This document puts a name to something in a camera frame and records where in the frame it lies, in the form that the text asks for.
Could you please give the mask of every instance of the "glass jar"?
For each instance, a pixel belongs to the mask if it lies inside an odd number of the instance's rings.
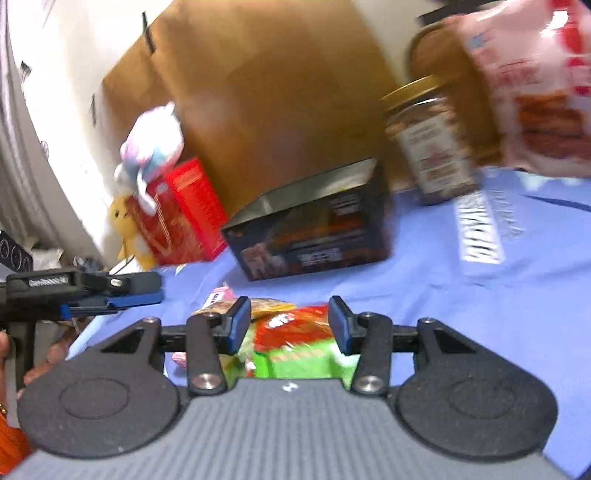
[[[463,125],[435,77],[409,83],[382,102],[386,135],[409,163],[423,203],[433,205],[479,188]]]

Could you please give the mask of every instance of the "black box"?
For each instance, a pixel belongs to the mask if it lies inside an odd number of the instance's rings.
[[[391,197],[374,158],[272,190],[244,207],[222,234],[249,280],[384,260]]]

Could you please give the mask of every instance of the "gold jar lid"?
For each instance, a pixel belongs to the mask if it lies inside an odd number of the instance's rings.
[[[394,90],[380,101],[385,105],[387,110],[392,110],[438,88],[441,88],[441,84],[433,75],[429,75],[428,77],[415,80],[404,87],[400,87],[398,90]]]

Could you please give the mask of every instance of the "table surface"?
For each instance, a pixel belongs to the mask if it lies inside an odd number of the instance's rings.
[[[471,212],[465,199],[421,207],[415,192],[397,194],[394,254],[376,264],[252,283],[227,249],[210,263],[162,268],[161,304],[97,317],[72,354],[145,316],[185,323],[224,283],[237,295],[300,306],[340,295],[353,311],[382,313],[399,325],[435,317],[554,391],[558,422],[545,453],[578,476],[591,463],[591,181],[486,168],[475,198],[488,214]],[[487,237],[478,252],[495,255],[473,255],[461,225],[474,221],[485,224]],[[170,356],[166,368],[175,383],[186,383]],[[412,373],[410,355],[393,355],[393,385]]]

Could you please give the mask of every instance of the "metal screw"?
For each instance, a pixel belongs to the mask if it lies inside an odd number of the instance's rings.
[[[366,393],[374,393],[384,386],[384,382],[374,375],[366,375],[355,381],[355,388]]]
[[[222,384],[222,379],[216,374],[201,374],[191,380],[200,390],[213,390]]]

